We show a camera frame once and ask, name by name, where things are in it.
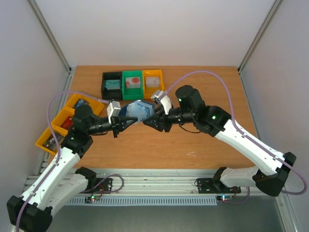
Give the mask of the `blue zip card holder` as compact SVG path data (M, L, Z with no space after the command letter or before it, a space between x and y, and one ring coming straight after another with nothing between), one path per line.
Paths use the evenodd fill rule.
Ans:
M123 106L120 110L119 116L137 117L138 121L134 123L136 125L154 114L154 103L150 103L144 100L136 100Z

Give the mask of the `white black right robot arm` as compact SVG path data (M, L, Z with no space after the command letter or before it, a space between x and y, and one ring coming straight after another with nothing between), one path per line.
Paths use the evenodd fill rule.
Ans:
M227 111L206 105L199 91L192 86L178 88L175 95L180 104L177 108L162 91L156 91L152 100L159 108L144 120L144 125L159 132L169 132L172 125L191 123L199 132L227 143L255 164L242 169L220 167L210 181L214 192L222 193L232 187L256 187L272 197L281 193L296 160L293 153L282 153L267 146L233 121Z

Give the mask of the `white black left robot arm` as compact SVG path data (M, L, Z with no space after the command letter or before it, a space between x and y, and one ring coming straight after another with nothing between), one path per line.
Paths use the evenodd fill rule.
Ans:
M112 131L117 137L138 118L99 117L89 105L81 105L75 109L72 121L72 127L45 171L21 196L12 196L8 200L8 215L15 231L45 232L56 213L70 199L81 192L93 192L97 188L97 174L85 167L79 168L65 184L60 182L90 148L93 135Z

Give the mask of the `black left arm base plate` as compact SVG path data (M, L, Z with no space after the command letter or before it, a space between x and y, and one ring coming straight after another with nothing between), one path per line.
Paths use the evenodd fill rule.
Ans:
M90 184L90 186L81 193L110 192L112 190L112 181L112 178L107 178L104 181L103 178L97 178L93 184Z

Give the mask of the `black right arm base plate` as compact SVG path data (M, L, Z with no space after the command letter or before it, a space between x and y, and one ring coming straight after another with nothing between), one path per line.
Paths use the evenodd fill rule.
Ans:
M213 181L212 178L197 178L194 182L199 194L215 193L241 193L240 187L227 187L221 181Z

